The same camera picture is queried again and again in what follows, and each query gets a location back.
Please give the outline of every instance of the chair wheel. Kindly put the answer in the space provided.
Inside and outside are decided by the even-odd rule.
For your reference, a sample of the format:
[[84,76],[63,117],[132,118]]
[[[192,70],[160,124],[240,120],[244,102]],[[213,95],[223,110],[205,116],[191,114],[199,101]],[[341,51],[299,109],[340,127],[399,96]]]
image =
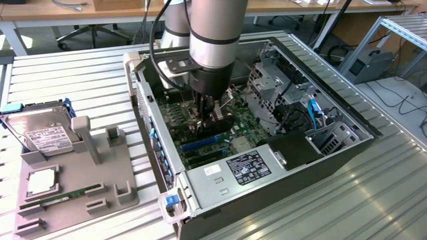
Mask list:
[[57,43],[57,47],[61,50],[67,50],[67,48],[68,48],[67,43],[64,43],[64,42]]

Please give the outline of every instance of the floor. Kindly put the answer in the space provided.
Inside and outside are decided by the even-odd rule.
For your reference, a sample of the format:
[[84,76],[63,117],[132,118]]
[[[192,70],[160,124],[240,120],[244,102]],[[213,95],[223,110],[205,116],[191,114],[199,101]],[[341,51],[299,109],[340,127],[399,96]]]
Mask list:
[[[273,20],[273,24],[268,24],[268,21],[271,20],[271,17],[260,17],[259,18],[259,24],[255,26],[252,24],[253,18],[247,17],[244,19],[244,25],[243,25],[243,33],[259,33],[259,32],[267,32],[267,31],[276,31],[276,30],[284,30],[288,33],[292,33],[297,36],[299,39],[303,40],[304,43],[308,44],[313,27],[315,27],[315,21],[313,21],[313,15],[305,15],[303,23],[300,24],[299,30],[295,30],[296,26],[296,20],[293,17],[277,17]],[[128,35],[129,37],[133,37],[137,29],[140,28],[140,23],[132,22],[132,23],[120,23],[119,25],[119,32]],[[144,34],[144,42],[148,42],[148,32],[151,29],[151,23],[147,24],[145,28],[145,34]],[[72,32],[73,26],[60,26],[58,27],[60,33],[63,35]],[[46,54],[46,53],[58,53],[64,50],[58,49],[56,38],[52,32],[50,27],[25,27],[20,28],[18,32],[22,36],[22,40],[25,42],[26,48],[28,48],[28,54],[36,55],[36,54]],[[315,40],[315,37],[317,34],[315,33],[311,38],[311,42]],[[76,51],[76,50],[85,50],[92,48],[92,40],[91,40],[91,33],[87,32],[75,38],[65,41],[68,49],[67,51]],[[135,36],[135,43],[140,44],[143,43],[141,35],[137,34]],[[333,45],[343,44],[344,42],[335,37],[333,35],[329,36],[324,47],[321,49],[321,54],[327,53],[328,49]],[[99,32],[97,38],[96,38],[96,47],[97,48],[107,48],[107,47],[116,47],[123,46],[125,43],[125,40],[111,36],[107,33]],[[8,41],[5,40],[4,35],[0,35],[0,57],[5,56],[13,56],[13,50],[10,49],[10,45]],[[397,73],[400,70],[403,70],[409,62],[400,62],[397,66]],[[427,58],[424,58],[419,64],[415,66],[413,71],[425,68],[427,64]],[[408,80],[411,83],[413,83],[415,86],[419,86],[419,83],[427,83],[427,74],[423,75],[423,71],[419,71],[413,73]]]

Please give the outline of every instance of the power supply label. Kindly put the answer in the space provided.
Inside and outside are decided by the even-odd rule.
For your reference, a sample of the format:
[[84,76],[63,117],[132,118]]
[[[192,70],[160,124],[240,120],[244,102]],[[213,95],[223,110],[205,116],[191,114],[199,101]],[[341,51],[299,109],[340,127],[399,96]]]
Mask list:
[[272,173],[256,150],[227,160],[227,164],[240,185],[245,185]]
[[63,126],[28,131],[24,133],[41,153],[48,153],[72,146]]

